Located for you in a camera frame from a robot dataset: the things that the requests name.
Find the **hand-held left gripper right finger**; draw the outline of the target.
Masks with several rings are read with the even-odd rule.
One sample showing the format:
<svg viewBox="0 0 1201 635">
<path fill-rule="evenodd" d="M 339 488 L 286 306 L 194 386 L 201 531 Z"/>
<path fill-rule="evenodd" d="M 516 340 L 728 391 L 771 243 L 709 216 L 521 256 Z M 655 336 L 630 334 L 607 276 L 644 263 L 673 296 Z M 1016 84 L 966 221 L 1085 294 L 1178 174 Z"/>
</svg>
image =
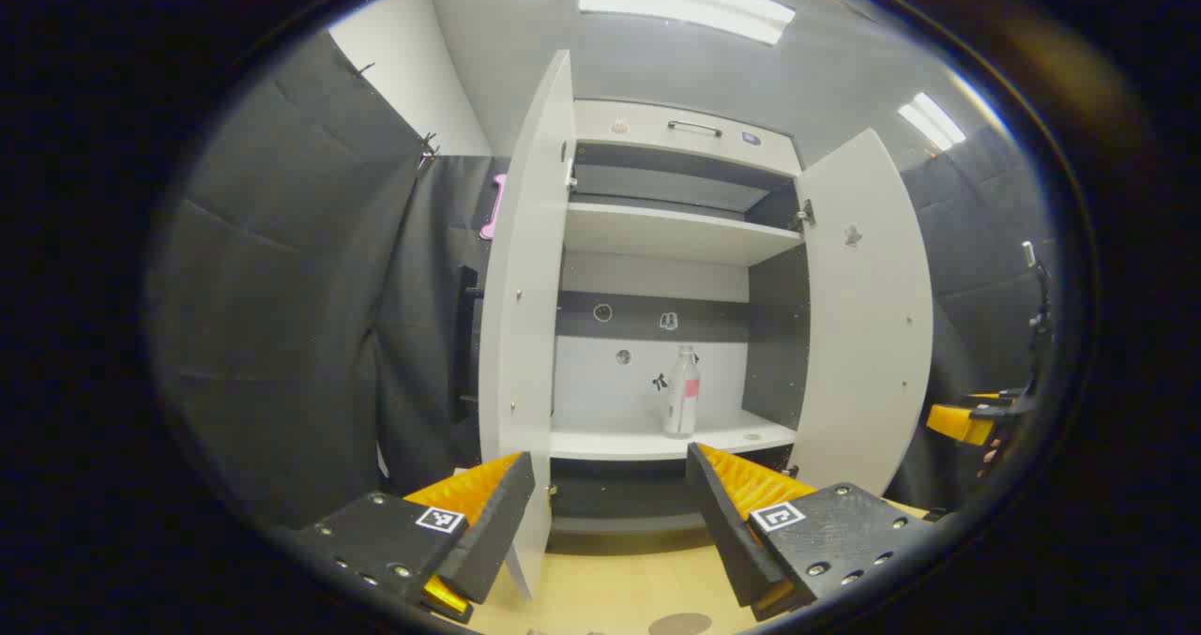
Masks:
<svg viewBox="0 0 1201 635">
<path fill-rule="evenodd" d="M 691 442 L 685 483 L 742 609 L 758 622 L 843 597 L 914 555 L 954 513 L 922 514 L 848 480 L 818 487 Z"/>
</svg>

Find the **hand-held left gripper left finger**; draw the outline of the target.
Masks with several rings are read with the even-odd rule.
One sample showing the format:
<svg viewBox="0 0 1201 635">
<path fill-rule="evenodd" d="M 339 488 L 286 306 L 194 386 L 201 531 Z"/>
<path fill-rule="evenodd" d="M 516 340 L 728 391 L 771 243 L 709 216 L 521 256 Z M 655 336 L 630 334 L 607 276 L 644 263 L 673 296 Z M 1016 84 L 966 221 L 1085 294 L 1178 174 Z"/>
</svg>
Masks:
<svg viewBox="0 0 1201 635">
<path fill-rule="evenodd" d="M 515 453 L 410 495 L 362 495 L 295 531 L 295 549 L 386 601 L 466 624 L 492 592 L 533 492 L 531 456 Z"/>
</svg>

